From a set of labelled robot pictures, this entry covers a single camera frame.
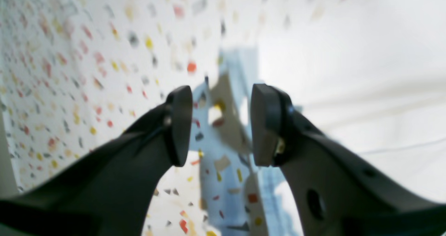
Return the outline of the image-left left gripper white right finger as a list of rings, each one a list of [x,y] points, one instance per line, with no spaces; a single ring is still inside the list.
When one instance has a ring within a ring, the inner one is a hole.
[[[320,131],[284,91],[252,86],[254,161],[278,167],[306,236],[441,236],[444,204],[428,201]]]

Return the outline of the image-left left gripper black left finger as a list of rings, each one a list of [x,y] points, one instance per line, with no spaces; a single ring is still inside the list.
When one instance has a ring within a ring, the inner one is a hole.
[[[159,180],[185,165],[192,111],[191,87],[178,87],[116,139],[2,199],[1,235],[140,236]]]

